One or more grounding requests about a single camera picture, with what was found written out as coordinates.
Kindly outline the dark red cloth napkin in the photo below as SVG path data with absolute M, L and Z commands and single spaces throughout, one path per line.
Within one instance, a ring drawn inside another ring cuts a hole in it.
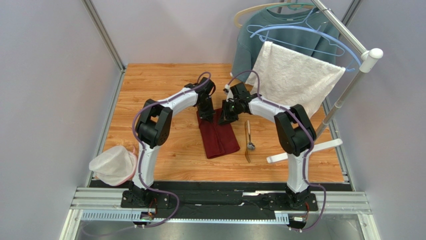
M 212 122 L 205 119 L 197 119 L 207 159 L 218 158 L 240 150 L 231 124 L 218 124 L 221 113 L 222 108 L 216 109 Z

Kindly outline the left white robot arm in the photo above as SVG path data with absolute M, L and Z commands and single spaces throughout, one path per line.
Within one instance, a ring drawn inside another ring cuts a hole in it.
M 132 123 L 133 135 L 139 143 L 137 173 L 129 186 L 134 203 L 147 207 L 153 202 L 151 185 L 155 165 L 159 151 L 170 135 L 172 118 L 189 107 L 196 107 L 199 119 L 213 122 L 212 94 L 215 90 L 216 86 L 209 77 L 200 76 L 196 83 L 188 83 L 165 99 L 148 99 L 145 102 Z

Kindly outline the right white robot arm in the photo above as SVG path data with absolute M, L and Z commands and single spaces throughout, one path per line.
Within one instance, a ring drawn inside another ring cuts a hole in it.
M 233 123 L 242 113 L 260 116 L 275 124 L 280 146 L 287 153 L 287 204 L 292 209 L 303 206 L 310 194 L 308 162 L 317 138 L 304 107 L 279 105 L 257 93 L 250 94 L 242 82 L 226 85 L 224 92 L 227 98 L 222 102 L 219 124 Z

